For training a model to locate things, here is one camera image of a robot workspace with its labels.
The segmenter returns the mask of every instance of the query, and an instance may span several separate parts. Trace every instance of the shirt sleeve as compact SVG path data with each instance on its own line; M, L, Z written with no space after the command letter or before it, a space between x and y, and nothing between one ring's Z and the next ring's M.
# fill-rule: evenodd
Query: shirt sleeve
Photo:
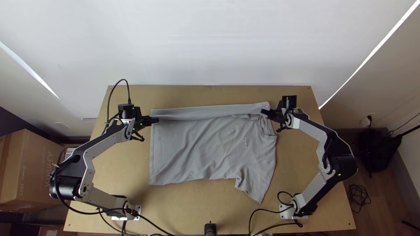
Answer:
M250 164L236 173L235 188L261 203L266 195L275 168L274 163Z

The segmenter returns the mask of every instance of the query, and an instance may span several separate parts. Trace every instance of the black bag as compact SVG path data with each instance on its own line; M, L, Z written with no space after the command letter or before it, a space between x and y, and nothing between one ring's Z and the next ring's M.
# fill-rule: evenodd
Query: black bag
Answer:
M359 156L371 178L372 172L386 170L401 144L402 138L402 135L393 138L374 129L368 129L361 133L358 140Z

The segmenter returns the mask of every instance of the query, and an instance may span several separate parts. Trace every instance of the cardboard box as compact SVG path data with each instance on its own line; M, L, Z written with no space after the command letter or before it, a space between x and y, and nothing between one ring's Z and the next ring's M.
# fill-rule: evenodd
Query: cardboard box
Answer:
M49 175L62 149L27 129L1 137L0 211L35 212L61 204L49 196Z
M41 226L38 236L76 236L77 232L63 231L64 226Z

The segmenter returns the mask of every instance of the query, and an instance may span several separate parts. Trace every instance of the wooden table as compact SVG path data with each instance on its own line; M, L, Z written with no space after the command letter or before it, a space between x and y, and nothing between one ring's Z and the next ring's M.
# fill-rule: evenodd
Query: wooden table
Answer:
M106 120L108 88L92 138L101 134ZM323 124L311 87L306 86L130 86L132 103L143 115L153 108L180 108L205 105L249 104L268 101L277 107L282 95L297 95L297 105L312 120ZM117 105L127 103L126 86L118 86L111 98L110 116ZM273 122L274 129L280 125ZM235 180L195 180L181 184L149 186L150 128L140 131L144 142L120 143L94 159L95 187L125 195L132 204L142 205L141 214L173 234L203 234L204 224L217 224L219 234L247 234L249 216L257 208L278 211L277 192L300 193L318 172L315 150L317 141L300 130L278 134L277 164L271 185L262 204L235 190ZM87 212L95 207L73 201L71 206ZM252 232L271 225L290 222L279 214L258 212L252 220ZM267 233L291 233L355 229L353 215L342 183L337 184L319 203L314 215L300 221L304 226L282 226ZM111 222L121 229L122 222ZM127 232L161 233L144 220L129 221ZM115 233L98 215L81 215L69 211L66 231Z

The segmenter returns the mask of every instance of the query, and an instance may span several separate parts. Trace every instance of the light strip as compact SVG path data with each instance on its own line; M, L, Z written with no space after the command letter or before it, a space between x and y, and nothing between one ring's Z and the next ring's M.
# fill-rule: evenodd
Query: light strip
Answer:
M48 91L50 91L54 96L60 99L56 93L48 86L47 83L34 71L26 62L22 60L16 53L14 53L10 48L0 42L0 49L3 49L11 58L13 58L23 69L25 69L30 75L32 75L38 82L40 82Z
M325 104L327 104L327 102L329 100L331 100L331 98L338 93L338 91L340 91L340 89L342 87L344 87L344 85L346 85L346 83L353 78L353 76L366 64L366 62L368 62L368 60L382 47L382 45L384 45L384 43L388 40L389 37L391 37L391 35L401 26L401 24L411 15L411 13L417 8L417 6L419 6L420 4L420 0L417 0L409 9L408 11L401 17L401 19L395 24L395 26L391 29L391 31L385 36L384 39L382 39L382 41L373 49L373 51L367 56L367 58L362 62L362 64L359 66L359 68L350 76L350 78L348 78L343 85L329 98L327 99L324 104L322 104L321 106L319 106L318 108L321 109L323 106L325 106Z

